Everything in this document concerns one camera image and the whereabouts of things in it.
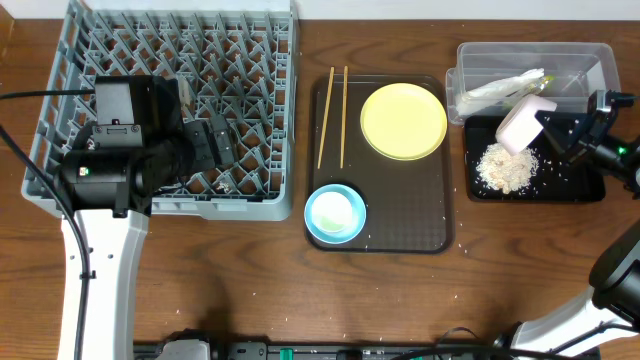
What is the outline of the pink white bowl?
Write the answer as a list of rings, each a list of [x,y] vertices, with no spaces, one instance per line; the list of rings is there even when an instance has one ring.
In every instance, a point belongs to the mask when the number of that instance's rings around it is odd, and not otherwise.
[[[554,112],[553,101],[529,94],[523,97],[507,114],[496,130],[497,142],[511,156],[522,152],[541,132],[543,126],[536,119],[538,111]]]

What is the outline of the green snack packet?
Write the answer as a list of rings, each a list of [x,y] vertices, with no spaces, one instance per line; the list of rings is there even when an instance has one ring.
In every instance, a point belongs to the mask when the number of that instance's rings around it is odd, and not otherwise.
[[[538,95],[545,90],[553,81],[555,77],[553,75],[546,75],[534,82],[526,85],[524,88],[517,90],[510,94],[501,105],[503,110],[511,110],[523,97],[527,95]]]

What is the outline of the blue bowl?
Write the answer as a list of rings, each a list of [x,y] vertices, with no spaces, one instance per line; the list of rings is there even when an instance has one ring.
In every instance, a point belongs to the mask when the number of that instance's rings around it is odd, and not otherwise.
[[[304,222],[314,240],[341,245],[354,240],[364,229],[367,205],[352,187],[328,184],[315,190],[304,207]]]

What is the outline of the white cup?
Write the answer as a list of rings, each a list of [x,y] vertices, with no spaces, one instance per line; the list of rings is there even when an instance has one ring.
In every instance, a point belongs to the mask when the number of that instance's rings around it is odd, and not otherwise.
[[[311,205],[312,223],[325,233],[337,233],[346,229],[353,220],[349,199],[335,191],[318,195]]]

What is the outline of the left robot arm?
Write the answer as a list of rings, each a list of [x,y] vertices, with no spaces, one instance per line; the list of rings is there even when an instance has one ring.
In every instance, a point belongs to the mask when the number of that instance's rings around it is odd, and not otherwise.
[[[185,122],[183,77],[99,76],[96,119],[58,166],[65,263],[61,359],[131,359],[136,280],[154,197],[188,175],[233,164],[220,116]]]

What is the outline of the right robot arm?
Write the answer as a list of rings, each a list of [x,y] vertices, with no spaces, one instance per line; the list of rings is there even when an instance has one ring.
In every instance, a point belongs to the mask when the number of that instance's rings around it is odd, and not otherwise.
[[[608,131],[616,112],[593,114],[535,110],[510,113],[498,142],[509,150],[529,144],[524,135],[544,134],[560,157],[586,163],[621,180],[639,197],[639,142],[624,143]],[[585,292],[537,320],[519,324],[504,345],[522,359],[533,352],[573,357],[601,344],[639,334],[639,225],[634,224],[598,258]]]

